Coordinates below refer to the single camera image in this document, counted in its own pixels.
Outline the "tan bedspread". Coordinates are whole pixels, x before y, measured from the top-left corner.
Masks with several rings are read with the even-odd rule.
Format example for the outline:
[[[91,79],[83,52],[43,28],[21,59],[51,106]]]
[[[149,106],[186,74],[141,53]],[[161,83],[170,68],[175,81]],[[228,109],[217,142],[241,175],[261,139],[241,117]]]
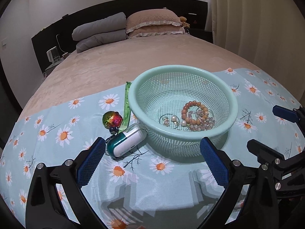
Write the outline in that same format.
[[[224,48],[187,34],[127,39],[71,53],[30,98],[19,120],[75,98],[120,86],[148,69],[163,65],[186,65],[209,72],[258,69]]]

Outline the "lower grey pillow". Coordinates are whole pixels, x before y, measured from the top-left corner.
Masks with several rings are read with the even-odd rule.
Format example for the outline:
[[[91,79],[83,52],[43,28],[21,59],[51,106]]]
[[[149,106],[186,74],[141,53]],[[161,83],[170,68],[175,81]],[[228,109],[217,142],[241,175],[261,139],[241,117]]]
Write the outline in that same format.
[[[79,41],[76,44],[76,52],[82,53],[91,48],[101,46],[103,44],[110,44],[113,42],[126,40],[127,38],[128,36],[125,30],[117,30],[117,31],[92,35],[86,39]]]

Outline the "black headboard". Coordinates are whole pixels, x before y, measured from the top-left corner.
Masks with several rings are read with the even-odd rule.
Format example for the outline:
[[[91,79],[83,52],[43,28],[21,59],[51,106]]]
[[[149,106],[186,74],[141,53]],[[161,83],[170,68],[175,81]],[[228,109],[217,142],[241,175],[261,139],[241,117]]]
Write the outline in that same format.
[[[31,42],[42,72],[51,65],[47,52],[53,48],[59,55],[71,53],[77,42],[92,35],[124,30],[126,20],[133,13],[148,9],[169,9],[190,24],[189,33],[213,42],[211,32],[205,30],[208,3],[200,0],[113,0],[64,15],[45,27]]]

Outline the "pearl earrings with hoop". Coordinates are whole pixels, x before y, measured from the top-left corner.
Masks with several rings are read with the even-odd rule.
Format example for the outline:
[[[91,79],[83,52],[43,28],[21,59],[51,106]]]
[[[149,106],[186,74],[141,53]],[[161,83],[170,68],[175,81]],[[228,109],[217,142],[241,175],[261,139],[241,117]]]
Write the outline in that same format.
[[[175,127],[178,126],[186,126],[187,123],[184,120],[179,120],[179,118],[175,115],[171,115],[171,116],[164,116],[163,119],[163,125],[166,127],[169,127],[171,124],[173,124]]]

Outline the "upper tan ruffled pillow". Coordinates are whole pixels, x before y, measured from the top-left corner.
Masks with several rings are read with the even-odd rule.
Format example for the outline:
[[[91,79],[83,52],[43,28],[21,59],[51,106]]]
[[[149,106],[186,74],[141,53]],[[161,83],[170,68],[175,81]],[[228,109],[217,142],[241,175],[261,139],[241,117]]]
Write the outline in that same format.
[[[180,18],[168,9],[149,9],[133,13],[127,18],[126,33],[145,26],[181,26]]]

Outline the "thin silver bangle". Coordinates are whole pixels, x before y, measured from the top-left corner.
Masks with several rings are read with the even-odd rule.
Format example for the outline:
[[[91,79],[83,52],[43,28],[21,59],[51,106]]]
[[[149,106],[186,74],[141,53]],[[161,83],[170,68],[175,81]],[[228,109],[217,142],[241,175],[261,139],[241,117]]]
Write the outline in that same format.
[[[172,128],[172,129],[179,129],[181,126],[181,121],[177,115],[166,113],[159,117],[158,120],[159,124]]]

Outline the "iridescent red green ball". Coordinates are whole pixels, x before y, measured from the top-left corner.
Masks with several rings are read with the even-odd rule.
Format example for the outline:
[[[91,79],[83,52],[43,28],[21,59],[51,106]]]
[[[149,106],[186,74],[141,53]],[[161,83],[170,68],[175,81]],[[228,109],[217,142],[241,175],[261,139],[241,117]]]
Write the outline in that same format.
[[[123,122],[122,116],[116,111],[107,111],[103,114],[102,123],[106,129],[120,127]]]

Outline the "grey pillow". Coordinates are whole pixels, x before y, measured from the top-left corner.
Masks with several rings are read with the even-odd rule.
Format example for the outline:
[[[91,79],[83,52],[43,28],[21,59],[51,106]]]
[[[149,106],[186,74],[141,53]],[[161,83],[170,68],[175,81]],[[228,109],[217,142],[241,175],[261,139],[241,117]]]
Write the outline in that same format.
[[[92,35],[123,30],[126,28],[126,21],[126,15],[119,12],[101,20],[85,23],[73,30],[72,39],[80,41]]]
[[[110,44],[113,42],[126,40],[127,38],[128,36],[125,30],[117,30],[117,31],[92,35],[86,39],[79,41],[76,44],[76,52],[82,53],[91,48],[101,46],[103,44]]]

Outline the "upper grey pillow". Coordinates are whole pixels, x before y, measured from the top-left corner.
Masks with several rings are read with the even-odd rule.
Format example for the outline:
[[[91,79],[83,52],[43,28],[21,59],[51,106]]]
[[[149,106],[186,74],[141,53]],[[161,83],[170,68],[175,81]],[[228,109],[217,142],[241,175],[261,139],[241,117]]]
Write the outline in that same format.
[[[123,30],[126,28],[126,21],[126,15],[119,12],[101,20],[85,23],[73,30],[72,39],[80,41],[92,35]]]

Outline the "brown plush toy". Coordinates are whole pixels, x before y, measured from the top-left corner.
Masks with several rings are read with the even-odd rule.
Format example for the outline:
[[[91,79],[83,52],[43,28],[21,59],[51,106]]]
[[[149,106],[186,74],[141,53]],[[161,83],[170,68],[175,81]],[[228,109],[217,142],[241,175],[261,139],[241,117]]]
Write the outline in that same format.
[[[190,24],[187,23],[187,19],[183,16],[179,17],[180,18],[180,22],[181,22],[181,26],[183,28],[189,29],[190,28]]]

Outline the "tan ruffled pillow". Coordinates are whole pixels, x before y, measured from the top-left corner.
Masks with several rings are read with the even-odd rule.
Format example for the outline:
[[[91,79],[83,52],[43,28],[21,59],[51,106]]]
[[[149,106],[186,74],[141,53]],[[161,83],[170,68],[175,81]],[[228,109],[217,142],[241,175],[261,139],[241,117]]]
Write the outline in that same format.
[[[128,34],[129,38],[136,37],[147,37],[147,36],[157,36],[157,35],[168,35],[168,34],[184,34],[185,30],[181,26],[173,25],[152,25],[144,26],[138,28]]]
[[[127,18],[126,33],[145,26],[181,26],[180,18],[168,9],[149,9],[133,13]]]

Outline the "mint green plastic basket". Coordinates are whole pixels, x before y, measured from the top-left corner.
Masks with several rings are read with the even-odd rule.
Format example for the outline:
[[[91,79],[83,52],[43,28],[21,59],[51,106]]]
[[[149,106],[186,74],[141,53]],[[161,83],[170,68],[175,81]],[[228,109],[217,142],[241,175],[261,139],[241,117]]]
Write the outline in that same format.
[[[230,87],[203,69],[167,65],[140,74],[128,93],[132,113],[148,130],[148,144],[156,151],[177,157],[200,155],[200,141],[220,141],[233,126],[237,99]],[[159,124],[159,117],[171,113],[186,126],[172,129]]]

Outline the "daisy print light blue cloth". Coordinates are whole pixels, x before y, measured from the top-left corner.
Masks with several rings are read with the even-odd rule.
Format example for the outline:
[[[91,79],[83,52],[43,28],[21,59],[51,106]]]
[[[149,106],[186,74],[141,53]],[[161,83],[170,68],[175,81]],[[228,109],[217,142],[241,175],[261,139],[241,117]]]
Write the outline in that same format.
[[[256,139],[292,157],[304,149],[296,124],[273,115],[275,105],[293,109],[299,102],[261,70],[217,72],[238,101],[235,123],[217,146],[230,158],[257,167],[247,141]],[[124,110],[124,86],[53,106],[19,120],[1,156],[1,196],[25,223],[25,208],[34,169],[39,163],[62,164],[110,134],[105,112]],[[82,188],[109,228],[196,228],[223,192],[201,156],[174,156],[160,144],[142,143],[127,156],[104,156]]]

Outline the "lower tan ruffled pillow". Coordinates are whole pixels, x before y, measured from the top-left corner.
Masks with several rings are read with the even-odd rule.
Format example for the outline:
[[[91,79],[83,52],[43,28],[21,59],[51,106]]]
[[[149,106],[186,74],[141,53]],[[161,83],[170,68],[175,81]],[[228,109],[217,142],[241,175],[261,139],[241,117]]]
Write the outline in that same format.
[[[168,35],[168,34],[184,34],[185,30],[181,26],[173,25],[152,25],[144,26],[138,28],[128,34],[129,38],[136,37],[147,37],[147,36],[157,36],[157,35]]]

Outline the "cream curtain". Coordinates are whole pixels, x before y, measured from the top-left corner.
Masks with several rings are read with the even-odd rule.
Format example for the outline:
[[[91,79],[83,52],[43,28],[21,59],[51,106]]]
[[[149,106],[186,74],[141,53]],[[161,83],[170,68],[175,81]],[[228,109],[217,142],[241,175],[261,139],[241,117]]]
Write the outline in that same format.
[[[304,86],[304,17],[293,0],[210,0],[213,42],[287,87]]]

